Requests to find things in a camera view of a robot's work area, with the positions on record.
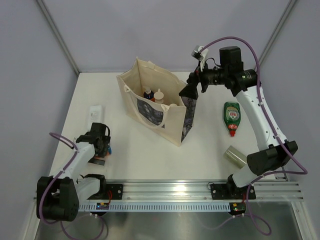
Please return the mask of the beige pump bottle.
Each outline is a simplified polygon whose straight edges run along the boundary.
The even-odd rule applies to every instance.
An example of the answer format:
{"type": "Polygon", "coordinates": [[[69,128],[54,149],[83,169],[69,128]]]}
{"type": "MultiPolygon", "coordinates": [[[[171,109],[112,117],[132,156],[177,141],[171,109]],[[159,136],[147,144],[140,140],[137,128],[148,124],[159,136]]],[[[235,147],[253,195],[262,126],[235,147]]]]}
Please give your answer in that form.
{"type": "Polygon", "coordinates": [[[157,104],[163,104],[164,103],[164,93],[159,88],[154,94],[154,102],[157,104]]]}

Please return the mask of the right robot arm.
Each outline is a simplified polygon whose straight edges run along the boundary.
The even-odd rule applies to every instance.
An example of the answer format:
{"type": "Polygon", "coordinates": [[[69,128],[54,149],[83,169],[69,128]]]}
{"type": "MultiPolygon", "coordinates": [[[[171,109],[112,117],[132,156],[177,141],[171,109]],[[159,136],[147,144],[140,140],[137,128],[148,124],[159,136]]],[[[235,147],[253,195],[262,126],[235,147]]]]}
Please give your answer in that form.
{"type": "Polygon", "coordinates": [[[210,85],[223,85],[231,91],[243,107],[253,128],[259,151],[247,156],[247,164],[230,175],[225,184],[228,196],[239,198],[255,179],[285,166],[298,150],[295,141],[289,141],[279,129],[269,106],[264,100],[258,72],[244,69],[241,49],[237,46],[220,48],[220,64],[208,68],[204,46],[196,46],[192,56],[198,60],[196,69],[189,74],[187,85],[180,91],[182,98],[197,100],[197,86],[205,92],[210,85]]]}

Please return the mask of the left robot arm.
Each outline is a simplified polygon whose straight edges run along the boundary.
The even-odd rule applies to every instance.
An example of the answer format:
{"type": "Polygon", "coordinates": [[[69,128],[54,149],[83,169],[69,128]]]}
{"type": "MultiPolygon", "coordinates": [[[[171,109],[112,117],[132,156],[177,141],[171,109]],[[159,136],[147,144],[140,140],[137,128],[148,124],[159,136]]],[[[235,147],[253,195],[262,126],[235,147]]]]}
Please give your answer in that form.
{"type": "Polygon", "coordinates": [[[89,131],[75,141],[51,132],[50,136],[72,150],[64,165],[51,176],[42,176],[36,187],[36,215],[47,225],[59,221],[72,222],[82,202],[91,197],[100,200],[111,196],[104,175],[89,173],[77,183],[90,160],[104,158],[110,153],[110,128],[94,122],[89,131]]]}

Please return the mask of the orange blue spray bottle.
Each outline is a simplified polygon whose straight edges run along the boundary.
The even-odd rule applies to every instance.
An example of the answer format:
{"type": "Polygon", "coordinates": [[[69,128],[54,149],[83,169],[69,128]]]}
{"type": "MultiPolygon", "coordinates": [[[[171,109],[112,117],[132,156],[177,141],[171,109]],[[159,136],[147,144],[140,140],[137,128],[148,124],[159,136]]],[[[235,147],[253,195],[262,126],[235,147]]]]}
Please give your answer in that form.
{"type": "Polygon", "coordinates": [[[155,98],[154,98],[154,92],[150,89],[150,88],[146,88],[144,93],[143,93],[143,97],[147,100],[150,100],[152,102],[155,102],[155,98]]]}

